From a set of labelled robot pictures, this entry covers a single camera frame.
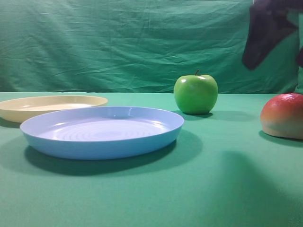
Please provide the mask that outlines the right gripper purple finger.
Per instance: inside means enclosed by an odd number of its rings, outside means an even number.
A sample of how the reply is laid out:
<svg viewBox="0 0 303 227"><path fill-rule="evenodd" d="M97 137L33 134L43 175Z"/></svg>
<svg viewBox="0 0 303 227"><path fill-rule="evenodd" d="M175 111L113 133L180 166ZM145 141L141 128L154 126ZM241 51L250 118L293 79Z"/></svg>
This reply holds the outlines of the right gripper purple finger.
<svg viewBox="0 0 303 227"><path fill-rule="evenodd" d="M295 60L298 66L303 66L303 47L300 49Z"/></svg>
<svg viewBox="0 0 303 227"><path fill-rule="evenodd" d="M303 12L301 0L255 0L249 8L248 37L242 55L243 65L256 69L284 39L299 27L288 19L288 14Z"/></svg>

